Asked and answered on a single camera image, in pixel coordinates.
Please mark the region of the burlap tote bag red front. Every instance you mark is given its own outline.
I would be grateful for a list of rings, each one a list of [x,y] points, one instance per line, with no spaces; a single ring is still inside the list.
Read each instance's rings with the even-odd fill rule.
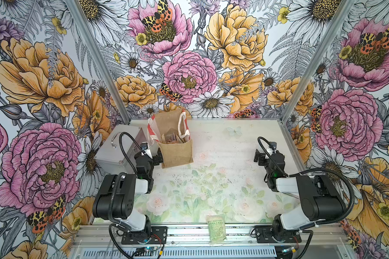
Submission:
[[[193,141],[185,109],[154,114],[148,120],[147,130],[149,143],[160,148],[163,168],[193,162]]]

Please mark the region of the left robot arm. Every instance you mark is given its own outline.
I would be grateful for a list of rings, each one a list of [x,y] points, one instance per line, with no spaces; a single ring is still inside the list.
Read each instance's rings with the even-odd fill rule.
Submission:
[[[141,148],[143,151],[134,156],[136,174],[105,176],[95,198],[92,214],[124,231],[151,235],[151,222],[148,216],[134,208],[134,199],[137,194],[151,193],[153,170],[162,162],[162,156],[152,156],[147,142],[141,143]]]

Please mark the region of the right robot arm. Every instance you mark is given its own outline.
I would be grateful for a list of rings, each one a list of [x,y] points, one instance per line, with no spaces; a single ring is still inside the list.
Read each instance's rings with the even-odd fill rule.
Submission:
[[[285,156],[273,142],[258,137],[259,150],[254,161],[266,170],[268,188],[299,200],[293,210],[278,214],[270,226],[255,226],[251,235],[259,243],[300,242],[300,233],[309,228],[345,219],[352,211],[356,196],[350,181],[325,167],[287,174]]]

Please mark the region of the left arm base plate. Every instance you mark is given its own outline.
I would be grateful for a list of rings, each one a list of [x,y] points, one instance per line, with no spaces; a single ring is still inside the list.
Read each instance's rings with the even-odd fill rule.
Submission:
[[[152,226],[150,230],[127,232],[122,236],[122,245],[164,245],[168,227]]]

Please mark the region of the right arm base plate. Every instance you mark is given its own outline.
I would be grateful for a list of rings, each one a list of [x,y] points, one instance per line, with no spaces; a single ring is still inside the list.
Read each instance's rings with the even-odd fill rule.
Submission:
[[[269,225],[255,226],[250,236],[258,243],[301,243],[298,232],[275,229]]]

